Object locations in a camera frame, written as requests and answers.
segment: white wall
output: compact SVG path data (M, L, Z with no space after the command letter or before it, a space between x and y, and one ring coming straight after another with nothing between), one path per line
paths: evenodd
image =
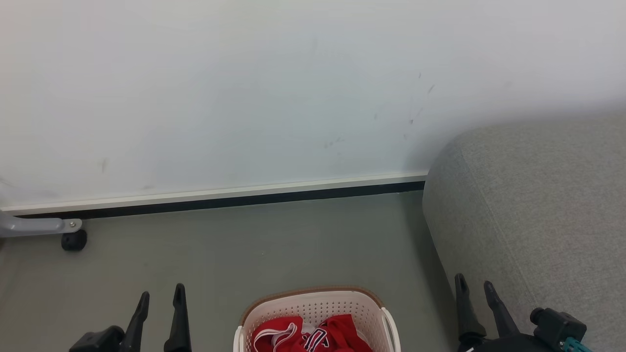
M425 172L625 96L621 0L4 0L0 206Z

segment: caster wheel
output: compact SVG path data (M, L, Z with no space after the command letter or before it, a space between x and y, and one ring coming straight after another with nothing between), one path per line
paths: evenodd
M87 232L85 230L78 230L61 236L61 247L66 251L82 251L85 244L87 244Z

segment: baseboard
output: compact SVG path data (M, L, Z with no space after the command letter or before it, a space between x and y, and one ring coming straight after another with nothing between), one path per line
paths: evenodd
M1 210L23 217L93 219L238 205L327 199L423 189L427 172L296 182L234 189L142 195L53 204L17 205Z

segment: basket rim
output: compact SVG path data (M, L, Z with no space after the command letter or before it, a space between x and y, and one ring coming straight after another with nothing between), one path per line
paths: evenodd
M250 313L258 306L260 306L263 303L269 302L269 301L274 301L276 299L280 299L280 298L286 298L286 297L291 297L291 296L298 296L301 294L307 294L307 293L318 293L318 292L341 292L341 291L352 291L352 292L358 292L358 293L363 293L364 295L370 297L378 306L378 308L383 308L384 305L381 301L380 298L378 298L377 295L375 295L372 291L368 290L368 289L364 289L363 287L359 287L359 286L316 286L316 287L310 287L310 288L306 288L306 289L295 289L295 290L291 290L291 291L285 291L285 292L280 292L280 293L275 293L275 294L270 294L268 296L265 296L263 298L260 298L256 301L254 301L254 303L252 303L250 306L248 306L248 308L244 311L241 320L239 321L239 326L243 326L245 324L246 319L248 319L248 316L250 315Z

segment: floor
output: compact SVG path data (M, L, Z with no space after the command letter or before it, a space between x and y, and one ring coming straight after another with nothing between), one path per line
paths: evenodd
M67 351L83 333L126 328L150 292L142 350L161 351L176 283L195 351L231 351L246 307L320 285L370 289L404 351L456 350L454 301L422 216L421 192L86 221L82 252L59 236L0 251L0 350Z

